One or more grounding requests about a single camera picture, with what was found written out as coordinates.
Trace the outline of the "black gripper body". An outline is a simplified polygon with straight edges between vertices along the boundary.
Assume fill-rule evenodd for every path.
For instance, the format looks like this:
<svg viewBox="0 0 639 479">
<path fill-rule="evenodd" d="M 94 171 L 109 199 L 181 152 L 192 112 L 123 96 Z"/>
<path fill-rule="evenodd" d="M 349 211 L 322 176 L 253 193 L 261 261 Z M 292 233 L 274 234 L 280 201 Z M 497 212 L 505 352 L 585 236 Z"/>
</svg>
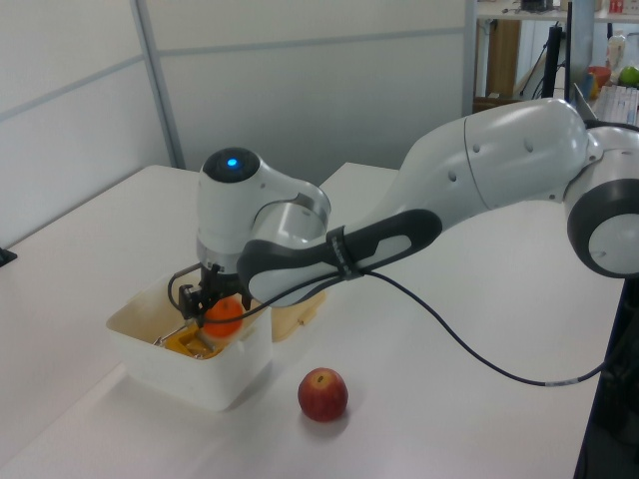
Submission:
<svg viewBox="0 0 639 479">
<path fill-rule="evenodd" d="M 236 294 L 241 297 L 246 295 L 239 276 L 236 273 L 226 273 L 216 263 L 211 267 L 201 266 L 200 288 L 202 301 L 219 301 Z"/>
</svg>

